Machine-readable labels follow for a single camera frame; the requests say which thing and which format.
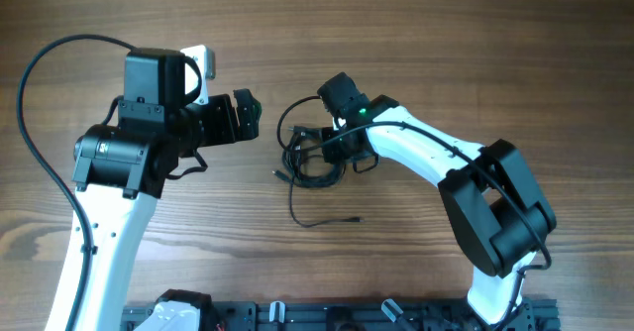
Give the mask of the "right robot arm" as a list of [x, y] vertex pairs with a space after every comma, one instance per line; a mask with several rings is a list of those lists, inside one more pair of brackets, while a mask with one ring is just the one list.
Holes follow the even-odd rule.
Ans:
[[435, 186], [455, 239], [474, 266], [468, 306], [493, 329], [508, 325], [523, 304], [526, 274], [552, 264], [546, 239], [557, 226], [519, 150], [505, 140], [484, 146], [446, 134], [390, 97], [368, 99], [343, 72], [317, 95], [333, 117], [325, 131], [325, 158], [389, 159]]

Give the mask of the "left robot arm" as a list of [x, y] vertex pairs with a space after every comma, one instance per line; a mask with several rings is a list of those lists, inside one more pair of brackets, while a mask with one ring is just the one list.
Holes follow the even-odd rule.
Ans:
[[182, 159], [255, 139], [262, 106], [248, 89], [211, 96], [214, 54], [203, 45], [181, 51], [134, 49], [125, 59], [118, 122], [90, 127], [75, 144], [74, 196], [88, 222], [72, 222], [49, 330], [115, 330], [126, 302], [140, 242], [165, 183]]

